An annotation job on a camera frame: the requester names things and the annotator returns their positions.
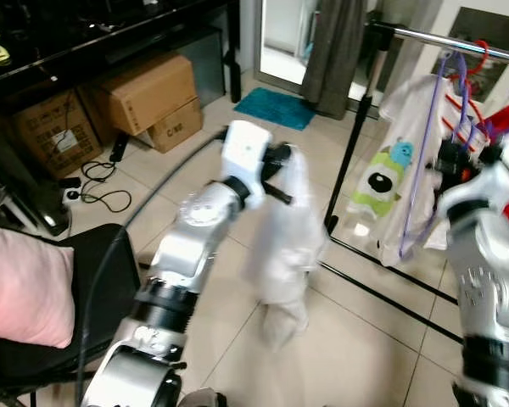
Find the blue cartoon character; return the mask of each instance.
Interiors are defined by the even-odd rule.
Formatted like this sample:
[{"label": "blue cartoon character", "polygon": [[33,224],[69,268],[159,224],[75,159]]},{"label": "blue cartoon character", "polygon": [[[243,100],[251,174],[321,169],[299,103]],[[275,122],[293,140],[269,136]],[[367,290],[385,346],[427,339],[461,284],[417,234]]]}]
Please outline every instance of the blue cartoon character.
[{"label": "blue cartoon character", "polygon": [[350,209],[367,212],[374,219],[385,216],[400,199],[396,193],[413,160],[414,147],[400,139],[375,154],[352,196]]}]

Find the black chair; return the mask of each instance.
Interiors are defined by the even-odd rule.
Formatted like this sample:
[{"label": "black chair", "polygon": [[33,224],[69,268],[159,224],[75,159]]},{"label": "black chair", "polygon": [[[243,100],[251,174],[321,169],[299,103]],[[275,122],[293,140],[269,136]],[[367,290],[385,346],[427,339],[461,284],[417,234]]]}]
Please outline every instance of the black chair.
[{"label": "black chair", "polygon": [[[70,346],[64,349],[30,345],[0,339],[0,402],[8,407],[25,407],[18,397],[31,394],[36,407],[36,390],[53,383],[76,379],[77,355],[81,342],[81,317],[94,274],[119,225],[103,225],[69,237],[57,246],[73,247],[72,294],[76,305],[76,325]],[[139,288],[137,263],[128,236],[120,241],[102,275],[94,297],[87,363],[103,355],[120,320],[131,311]]]}]

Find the teal mat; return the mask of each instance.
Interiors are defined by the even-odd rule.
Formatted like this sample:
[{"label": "teal mat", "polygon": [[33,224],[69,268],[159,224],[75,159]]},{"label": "teal mat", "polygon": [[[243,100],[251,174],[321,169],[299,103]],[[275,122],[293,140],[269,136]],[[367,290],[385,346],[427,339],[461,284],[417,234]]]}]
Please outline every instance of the teal mat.
[{"label": "teal mat", "polygon": [[234,110],[295,130],[304,130],[315,115],[303,99],[262,87],[251,91]]}]

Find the tile floor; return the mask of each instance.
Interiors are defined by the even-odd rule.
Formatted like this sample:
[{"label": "tile floor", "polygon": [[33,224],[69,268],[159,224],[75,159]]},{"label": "tile floor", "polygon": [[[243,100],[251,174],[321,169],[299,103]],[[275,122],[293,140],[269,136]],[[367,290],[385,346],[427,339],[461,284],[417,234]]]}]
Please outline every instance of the tile floor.
[{"label": "tile floor", "polygon": [[[245,78],[244,91],[266,86]],[[98,187],[132,193],[125,213],[111,214],[101,204],[73,207],[73,232],[106,222],[122,222],[156,182],[195,146],[233,119],[246,119],[271,131],[276,141],[294,142],[305,152],[317,209],[323,212],[348,141],[354,114],[342,121],[316,116],[304,131],[293,131],[237,114],[227,97],[204,109],[204,129],[167,154],[131,142],[118,170]],[[354,179],[377,150],[382,125],[364,126],[338,212]],[[220,146],[214,143],[191,161],[129,229],[138,258],[150,261],[183,198],[218,175]],[[106,149],[102,159],[107,159]],[[120,206],[121,197],[112,199]],[[326,270],[313,273],[307,293],[310,325],[282,352],[271,353],[260,340],[263,309],[239,271],[253,241],[261,213],[244,214],[222,244],[207,288],[189,327],[183,373],[185,392],[212,386],[225,393],[231,407],[451,407],[450,383],[461,366],[460,347],[385,302]],[[335,235],[369,250],[339,226]],[[418,314],[460,334],[457,307],[331,244],[325,260],[369,287],[376,288]],[[445,259],[423,252],[401,269],[434,287],[455,294]],[[38,393],[41,406],[70,407],[71,385]]]}]

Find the clothing rack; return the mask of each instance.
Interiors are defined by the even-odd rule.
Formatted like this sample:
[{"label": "clothing rack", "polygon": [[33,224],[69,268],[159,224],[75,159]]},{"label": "clothing rack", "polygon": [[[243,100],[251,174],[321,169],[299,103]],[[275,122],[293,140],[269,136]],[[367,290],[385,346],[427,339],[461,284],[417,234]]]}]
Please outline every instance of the clothing rack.
[{"label": "clothing rack", "polygon": [[[378,83],[379,77],[381,75],[381,72],[383,70],[384,62],[387,57],[387,53],[389,50],[390,43],[393,38],[402,38],[405,40],[411,39],[419,42],[423,42],[425,44],[430,45],[436,45],[439,47],[445,47],[449,48],[454,51],[459,51],[461,53],[469,53],[471,55],[484,55],[487,53],[487,58],[492,59],[497,62],[502,62],[504,64],[509,64],[509,52],[497,49],[497,48],[489,48],[488,51],[485,51],[483,47],[480,47],[477,44],[474,44],[472,42],[466,42],[461,40],[456,40],[454,38],[449,38],[446,36],[437,36],[435,34],[429,34],[426,32],[420,32],[415,30],[410,30],[409,28],[405,28],[403,26],[398,25],[391,25],[383,22],[378,21],[372,21],[370,22],[367,27],[368,30],[372,30],[374,32],[377,32],[380,35],[380,41],[378,44],[378,52],[375,59],[375,62],[372,66],[372,70],[368,79],[368,83],[366,86],[366,92],[362,96],[362,99],[360,103],[358,104],[358,110],[356,112],[355,116],[355,124],[353,126],[353,129],[350,133],[350,139],[347,144],[347,148],[345,149],[345,154],[343,157],[343,161],[341,163],[341,167],[339,168],[338,177],[336,179],[336,182],[333,187],[332,191],[332,197],[330,198],[330,203],[328,204],[327,212],[324,216],[324,225],[328,230],[328,234],[330,235],[330,238],[333,243],[338,244],[342,248],[346,248],[353,253],[359,254],[365,259],[370,260],[371,262],[381,265],[381,262],[372,257],[370,254],[364,253],[358,248],[355,248],[353,246],[350,246],[348,243],[343,242],[336,237],[332,236],[333,229],[338,224],[339,217],[337,215],[333,214],[333,211],[335,209],[336,203],[338,202],[338,197],[341,191],[341,186],[343,185],[345,174],[347,173],[347,169],[349,168],[350,161],[353,156],[353,152],[355,150],[356,143],[358,141],[358,137],[360,136],[362,125],[366,121],[367,113],[369,108],[372,106],[372,95],[375,91],[375,87]],[[321,266],[329,271],[331,271],[336,276],[339,276],[346,281],[356,285],[357,287],[367,291],[371,295],[374,295],[375,297],[382,299],[387,304],[390,304],[394,306],[396,309],[399,309],[400,311],[406,313],[410,317],[416,319],[417,321],[420,321],[421,323],[425,324],[426,326],[429,326],[433,328],[435,331],[442,333],[443,335],[447,336],[448,338],[461,343],[461,338],[455,335],[452,332],[447,331],[442,326],[439,326],[432,321],[428,320],[427,318],[424,318],[423,316],[419,315],[418,313],[414,312],[411,309],[408,309],[404,305],[394,301],[393,299],[381,294],[377,290],[374,290],[373,288],[370,288],[361,282],[357,281],[356,279],[352,278],[351,276],[348,276],[347,274],[343,273],[341,270],[338,270],[331,265],[328,265],[324,262],[321,262]],[[441,292],[439,289],[434,288],[430,285],[428,285],[425,282],[422,282],[418,279],[416,279],[413,276],[410,276],[403,271],[400,271],[394,267],[385,267],[388,271],[395,273],[396,275],[406,279],[409,282],[412,282],[413,284],[416,284],[420,288],[437,295],[438,297],[445,299],[446,301],[449,301],[453,304],[458,304],[455,298],[452,298],[450,295]]]}]

